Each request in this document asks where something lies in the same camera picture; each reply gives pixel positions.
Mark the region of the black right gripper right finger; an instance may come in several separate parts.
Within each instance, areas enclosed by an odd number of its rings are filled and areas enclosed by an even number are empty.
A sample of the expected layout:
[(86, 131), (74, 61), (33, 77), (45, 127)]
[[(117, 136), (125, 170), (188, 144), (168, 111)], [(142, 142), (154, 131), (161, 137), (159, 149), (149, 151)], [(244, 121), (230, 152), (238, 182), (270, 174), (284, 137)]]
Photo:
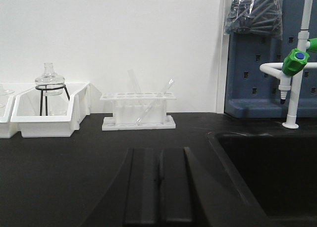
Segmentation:
[(159, 177), (161, 223), (193, 223), (191, 195), (183, 149), (163, 150), (159, 163)]

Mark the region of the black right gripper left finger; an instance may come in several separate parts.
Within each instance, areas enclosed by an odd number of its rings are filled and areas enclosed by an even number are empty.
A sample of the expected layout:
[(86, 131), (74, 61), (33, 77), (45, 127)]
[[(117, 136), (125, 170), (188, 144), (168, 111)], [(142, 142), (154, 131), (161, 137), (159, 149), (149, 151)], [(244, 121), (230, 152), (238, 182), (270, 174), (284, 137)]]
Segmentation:
[(133, 150), (123, 223), (158, 223), (158, 167), (153, 149)]

